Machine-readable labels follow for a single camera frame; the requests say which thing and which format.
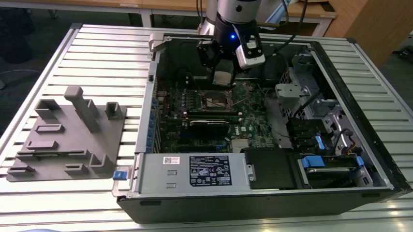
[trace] aluminum table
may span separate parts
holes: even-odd
[[[133,164],[151,58],[149,39],[155,31],[197,33],[99,25],[75,25],[70,29],[0,139],[0,231],[412,231],[413,194],[339,216],[141,225],[117,204],[111,179],[20,183],[6,180],[38,117],[34,108],[39,99],[69,103],[63,93],[71,85],[82,86],[86,98],[95,104],[115,101],[129,107],[117,165]],[[264,39],[288,37],[262,35]],[[389,153],[413,182],[413,112],[400,95],[356,43],[337,38],[297,38],[323,44]]]

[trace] black cable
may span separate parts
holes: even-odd
[[[200,13],[200,0],[197,0],[197,14],[200,18],[200,24],[202,24],[202,0],[201,0],[201,13]]]
[[[290,68],[290,64],[289,64],[289,61],[288,61],[288,59],[285,58],[284,54],[277,53],[277,56],[281,56],[281,57],[282,57],[282,59],[284,59],[284,61],[285,61],[286,69],[289,69],[289,68]]]
[[[202,19],[201,19],[201,14],[200,14],[200,1],[197,1],[197,14],[198,14],[198,19],[200,19],[200,22],[202,23]]]
[[[337,138],[336,138],[336,141],[333,143],[333,146],[332,146],[332,156],[335,155],[336,153],[336,147],[337,147],[337,144],[339,144],[339,141],[340,141],[340,137],[343,135],[343,133],[345,133],[347,131],[351,131],[348,128],[343,128],[343,130],[340,131],[339,135],[337,135]]]
[[[268,61],[268,59],[270,58],[272,56],[265,56],[265,62],[264,62],[264,64],[262,64],[262,66],[261,66],[261,83],[264,83],[265,82],[265,64],[266,64],[266,61]]]
[[[285,22],[282,24],[280,23],[281,27],[286,26],[289,24],[289,21],[290,21],[289,9],[286,7],[285,0],[282,0],[282,6],[284,6],[284,10],[285,10]]]
[[[309,100],[305,102],[305,104],[298,108],[298,110],[294,112],[292,118],[296,118],[300,111],[304,110],[308,107],[308,105],[316,100],[316,98],[320,96],[320,94],[321,94],[321,90],[319,90],[319,92],[309,98]]]
[[[204,19],[204,11],[202,11],[202,0],[201,1],[201,24],[202,24],[202,19]]]
[[[301,17],[300,17],[300,22],[298,22],[296,34],[290,37],[290,39],[280,47],[277,47],[274,49],[274,53],[277,53],[281,49],[284,49],[290,44],[290,42],[293,41],[296,36],[300,34],[300,30],[301,30],[301,26],[302,26],[302,22],[304,22],[304,18],[305,18],[305,12],[308,10],[308,3],[309,3],[309,0],[304,0],[304,8],[302,8],[302,13],[301,13]]]
[[[286,136],[286,135],[284,135],[284,134],[280,134],[278,131],[274,131],[274,132],[276,132],[278,135],[281,135],[282,137],[286,137],[286,138],[289,138],[289,139],[292,138],[290,136]]]

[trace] blue tab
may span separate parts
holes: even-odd
[[[309,160],[306,159],[306,157],[301,159],[301,162],[302,162],[304,168],[310,167],[310,163],[309,163]]]
[[[325,150],[325,145],[323,143],[323,140],[321,140],[321,137],[320,136],[316,136],[316,140],[319,142],[319,147],[321,148],[321,150]]]
[[[356,157],[356,161],[357,161],[357,164],[359,166],[364,166],[364,161],[363,161],[363,158],[360,156]]]
[[[115,171],[113,179],[114,180],[127,180],[129,179],[129,172],[127,171]]]
[[[306,156],[301,159],[305,168],[310,167],[325,167],[324,160],[321,156]]]

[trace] warning label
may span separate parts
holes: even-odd
[[[228,156],[190,156],[189,174],[194,187],[233,185]]]

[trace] wooden table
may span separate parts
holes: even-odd
[[[204,12],[208,8],[204,0]],[[38,8],[49,10],[97,11],[141,14],[143,27],[153,27],[153,15],[198,16],[196,0],[0,0],[0,6]],[[290,4],[290,21],[298,22],[302,12],[302,2]],[[308,6],[305,23],[314,23],[317,27],[313,36],[324,36],[335,12],[327,12],[320,4]]]
[[[142,0],[142,22],[145,27],[153,27],[150,16],[154,15],[186,15],[198,16],[196,0]],[[204,10],[206,10],[206,0],[204,0]],[[302,2],[290,4],[290,22],[298,22],[302,13]],[[324,10],[320,3],[310,3],[305,14],[305,23],[314,23],[317,27],[313,36],[323,37],[333,19],[337,18],[336,12]]]
[[[413,30],[412,0],[331,0],[340,14],[328,37],[355,38],[377,66]]]

